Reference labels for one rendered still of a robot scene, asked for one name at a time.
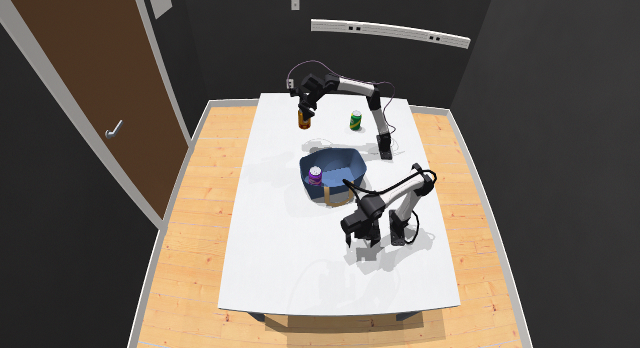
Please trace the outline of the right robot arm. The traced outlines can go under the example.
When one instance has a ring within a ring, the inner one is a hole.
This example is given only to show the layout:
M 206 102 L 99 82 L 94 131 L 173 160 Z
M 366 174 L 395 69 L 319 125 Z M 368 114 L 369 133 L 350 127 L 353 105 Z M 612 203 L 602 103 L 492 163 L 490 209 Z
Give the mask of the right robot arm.
M 318 98 L 322 98 L 327 92 L 332 90 L 337 91 L 338 89 L 364 94 L 377 125 L 379 135 L 377 135 L 376 138 L 381 159 L 392 160 L 393 156 L 390 149 L 391 136 L 382 113 L 380 92 L 377 85 L 370 84 L 370 82 L 365 83 L 358 80 L 345 79 L 336 76 L 334 73 L 327 73 L 322 80 L 310 73 L 302 80 L 302 86 L 313 91 L 314 95 Z M 291 88 L 290 91 L 291 97 L 298 96 L 304 100 L 304 93 L 302 93 L 299 87 Z

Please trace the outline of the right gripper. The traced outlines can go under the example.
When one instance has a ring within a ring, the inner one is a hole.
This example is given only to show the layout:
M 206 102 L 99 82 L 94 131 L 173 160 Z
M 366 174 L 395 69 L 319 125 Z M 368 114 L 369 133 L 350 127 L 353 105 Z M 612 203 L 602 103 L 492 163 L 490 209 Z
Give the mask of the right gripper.
M 300 98 L 298 107 L 303 112 L 302 119 L 306 121 L 315 115 L 315 113 L 308 108 L 312 108 L 315 111 L 317 109 L 317 101 L 320 100 L 320 98 L 316 97 L 313 92 L 308 95 L 304 94 L 303 97 L 304 100 Z

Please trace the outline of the green and yellow drink can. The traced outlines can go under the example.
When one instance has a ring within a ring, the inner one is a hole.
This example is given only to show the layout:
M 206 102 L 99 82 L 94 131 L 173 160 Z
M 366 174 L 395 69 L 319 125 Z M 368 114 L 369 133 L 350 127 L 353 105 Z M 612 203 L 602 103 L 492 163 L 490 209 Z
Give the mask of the green and yellow drink can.
M 352 112 L 352 114 L 350 115 L 350 125 L 349 127 L 352 130 L 359 130 L 359 128 L 361 127 L 361 119 L 362 119 L 362 115 L 361 112 L 358 110 L 355 110 Z

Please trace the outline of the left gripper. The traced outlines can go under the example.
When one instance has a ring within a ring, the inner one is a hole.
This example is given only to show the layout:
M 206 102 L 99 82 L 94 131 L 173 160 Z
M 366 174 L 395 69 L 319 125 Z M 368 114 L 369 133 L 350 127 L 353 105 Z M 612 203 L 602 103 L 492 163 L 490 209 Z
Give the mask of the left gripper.
M 370 242 L 370 248 L 373 247 L 375 244 L 379 243 L 379 241 L 381 240 L 381 232 L 380 232 L 380 228 L 379 228 L 378 219 L 375 220 L 374 223 L 372 225 L 370 225 L 369 227 L 364 227 L 362 225 L 362 228 L 360 228 L 359 230 L 354 232 L 354 238 L 366 239 L 367 241 L 371 241 Z M 350 248 L 350 246 L 351 246 L 351 234 L 345 235 L 345 241 L 349 245 L 349 248 Z

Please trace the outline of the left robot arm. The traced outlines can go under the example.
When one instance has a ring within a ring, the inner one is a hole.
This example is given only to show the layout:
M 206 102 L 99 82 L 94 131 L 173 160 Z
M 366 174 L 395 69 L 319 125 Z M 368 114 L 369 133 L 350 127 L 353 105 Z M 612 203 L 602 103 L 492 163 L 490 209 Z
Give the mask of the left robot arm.
M 394 182 L 390 186 L 374 190 L 377 192 L 386 190 L 381 195 L 368 194 L 362 196 L 361 199 L 355 199 L 358 209 L 340 221 L 342 230 L 346 235 L 362 228 L 362 225 L 364 227 L 372 225 L 375 220 L 381 218 L 383 212 L 391 203 L 407 194 L 396 211 L 390 209 L 388 212 L 391 245 L 404 246 L 406 244 L 404 228 L 409 225 L 408 222 L 414 207 L 422 196 L 428 195 L 429 192 L 434 189 L 434 182 L 430 176 L 423 174 L 423 172 L 419 174 L 418 171 L 422 170 L 422 167 L 420 167 L 417 162 L 413 164 L 411 168 L 410 173 L 397 182 Z M 389 187 L 390 189 L 387 190 Z

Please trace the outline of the yellow and red drink can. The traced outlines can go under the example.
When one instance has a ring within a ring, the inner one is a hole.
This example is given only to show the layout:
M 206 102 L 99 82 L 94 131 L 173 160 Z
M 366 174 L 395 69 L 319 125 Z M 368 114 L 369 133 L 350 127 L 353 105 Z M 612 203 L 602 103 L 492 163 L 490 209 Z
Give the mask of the yellow and red drink can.
M 303 120 L 303 113 L 302 113 L 302 110 L 299 108 L 299 110 L 298 110 L 298 127 L 300 129 L 303 129 L 303 130 L 309 129 L 310 126 L 311 126 L 310 122 L 311 122 L 310 119 L 308 119 L 306 121 Z

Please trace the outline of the purple drink can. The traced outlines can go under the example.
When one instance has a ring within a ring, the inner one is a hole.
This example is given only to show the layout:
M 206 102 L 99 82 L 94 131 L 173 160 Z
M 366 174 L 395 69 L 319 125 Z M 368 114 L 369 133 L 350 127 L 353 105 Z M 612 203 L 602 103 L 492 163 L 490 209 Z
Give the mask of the purple drink can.
M 322 170 L 319 167 L 312 167 L 308 173 L 308 183 L 313 186 L 322 185 Z

